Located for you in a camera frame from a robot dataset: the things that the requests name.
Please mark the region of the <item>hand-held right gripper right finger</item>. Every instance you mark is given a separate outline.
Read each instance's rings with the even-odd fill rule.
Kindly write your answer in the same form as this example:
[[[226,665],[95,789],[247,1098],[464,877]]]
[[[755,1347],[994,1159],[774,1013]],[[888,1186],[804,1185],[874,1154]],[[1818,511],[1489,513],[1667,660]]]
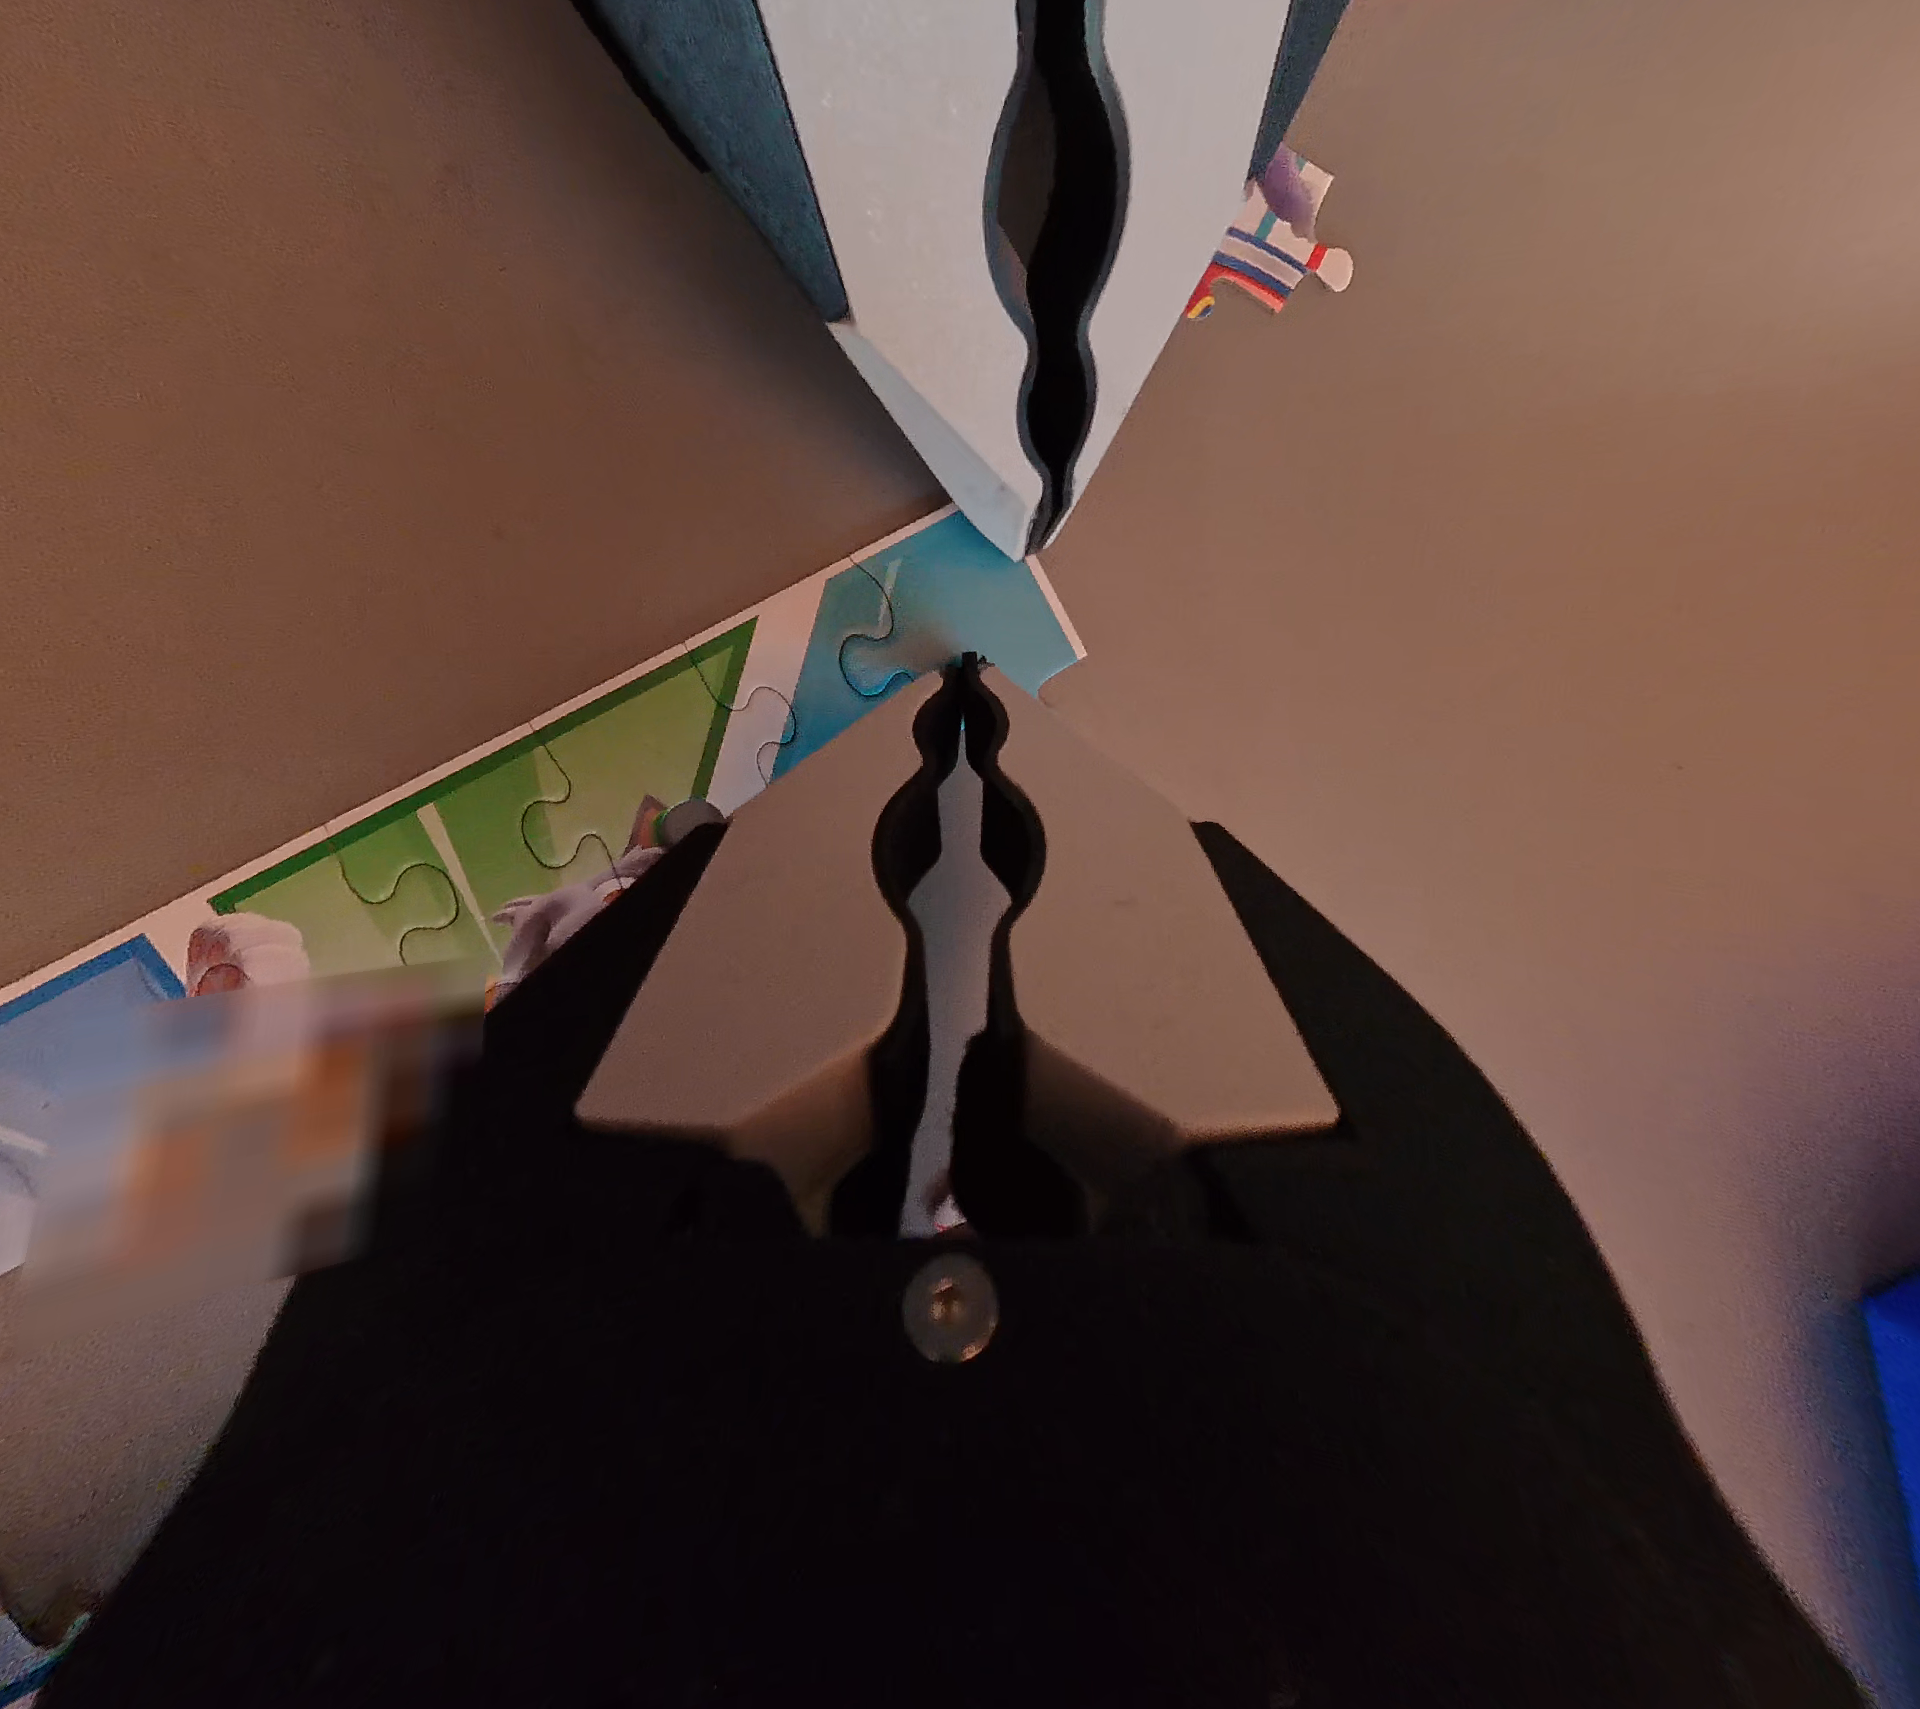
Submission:
[[[960,1209],[1080,1237],[1177,1159],[1317,1137],[1337,1097],[1188,817],[994,667],[960,670],[1008,903],[960,1072]]]

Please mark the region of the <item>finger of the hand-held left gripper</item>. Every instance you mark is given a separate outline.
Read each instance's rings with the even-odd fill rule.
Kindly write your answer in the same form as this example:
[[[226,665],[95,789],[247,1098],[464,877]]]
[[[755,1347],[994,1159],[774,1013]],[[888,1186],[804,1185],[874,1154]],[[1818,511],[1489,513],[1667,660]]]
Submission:
[[[1091,311],[1092,428],[1077,505],[1243,209],[1293,0],[1103,0],[1124,123],[1119,248]]]
[[[1018,0],[757,8],[845,287],[829,328],[953,502],[1021,559],[1044,502],[1021,436],[1030,326],[991,240]]]

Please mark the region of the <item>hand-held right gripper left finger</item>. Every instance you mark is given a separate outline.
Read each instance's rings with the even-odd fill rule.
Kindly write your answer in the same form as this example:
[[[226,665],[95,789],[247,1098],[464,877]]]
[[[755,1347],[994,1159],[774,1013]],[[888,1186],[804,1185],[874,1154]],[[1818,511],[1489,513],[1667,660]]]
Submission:
[[[579,1120],[780,1174],[818,1232],[901,1235],[931,1072],[910,911],[945,847],[948,668],[733,812],[601,1056]]]

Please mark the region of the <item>teal green corner puzzle piece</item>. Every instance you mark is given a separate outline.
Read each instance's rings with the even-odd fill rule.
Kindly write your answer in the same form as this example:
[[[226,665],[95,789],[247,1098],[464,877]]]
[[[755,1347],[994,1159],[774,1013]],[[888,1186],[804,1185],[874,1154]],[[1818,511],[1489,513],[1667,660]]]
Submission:
[[[733,814],[761,794],[793,749],[806,758],[907,683],[907,675],[855,679],[853,643],[888,643],[899,628],[901,563],[826,570],[774,593],[753,611],[746,654],[731,695],[712,685],[718,750],[705,799]]]

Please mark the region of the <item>green puzzle section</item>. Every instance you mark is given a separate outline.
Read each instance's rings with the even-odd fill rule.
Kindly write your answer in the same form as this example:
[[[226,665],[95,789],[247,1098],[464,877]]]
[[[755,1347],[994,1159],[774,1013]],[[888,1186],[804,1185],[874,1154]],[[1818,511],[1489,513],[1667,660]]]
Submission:
[[[493,975],[506,904],[621,856],[644,799],[706,799],[757,639],[746,619],[210,897],[300,933],[319,975]]]

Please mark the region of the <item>assembled teal puzzle section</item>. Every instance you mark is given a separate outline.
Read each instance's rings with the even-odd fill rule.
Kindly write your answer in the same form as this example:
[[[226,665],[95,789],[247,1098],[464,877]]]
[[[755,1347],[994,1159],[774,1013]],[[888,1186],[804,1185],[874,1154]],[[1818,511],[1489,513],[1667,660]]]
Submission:
[[[764,782],[963,657],[1028,695],[1086,657],[1042,564],[1002,553],[954,506],[831,570],[798,623],[767,679],[783,706],[757,752]]]

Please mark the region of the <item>white purple striped puzzle piece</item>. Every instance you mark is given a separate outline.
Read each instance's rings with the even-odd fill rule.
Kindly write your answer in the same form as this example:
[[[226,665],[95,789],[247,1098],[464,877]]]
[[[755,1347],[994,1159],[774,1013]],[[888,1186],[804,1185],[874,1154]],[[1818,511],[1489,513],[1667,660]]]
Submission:
[[[1329,169],[1278,143],[1270,162],[1249,178],[1247,197],[1192,288],[1184,319],[1211,317],[1225,294],[1283,312],[1304,280],[1345,293],[1354,279],[1354,256],[1319,234],[1330,186]]]

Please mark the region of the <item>assembled light blue puzzle section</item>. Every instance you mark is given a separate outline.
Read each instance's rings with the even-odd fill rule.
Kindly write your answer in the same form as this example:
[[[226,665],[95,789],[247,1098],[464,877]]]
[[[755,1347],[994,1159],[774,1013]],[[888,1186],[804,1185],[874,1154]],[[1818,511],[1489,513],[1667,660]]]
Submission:
[[[181,972],[136,935],[4,1003],[3,1273],[26,1258],[63,1080],[91,1045],[181,997]]]

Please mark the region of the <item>blue plastic bin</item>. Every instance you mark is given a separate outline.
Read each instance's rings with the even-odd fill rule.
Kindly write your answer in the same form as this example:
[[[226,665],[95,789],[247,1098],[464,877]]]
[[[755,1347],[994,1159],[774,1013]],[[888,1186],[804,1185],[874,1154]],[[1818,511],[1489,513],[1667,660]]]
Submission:
[[[1858,1305],[1888,1443],[1901,1456],[1918,1449],[1918,1268],[1866,1290]]]

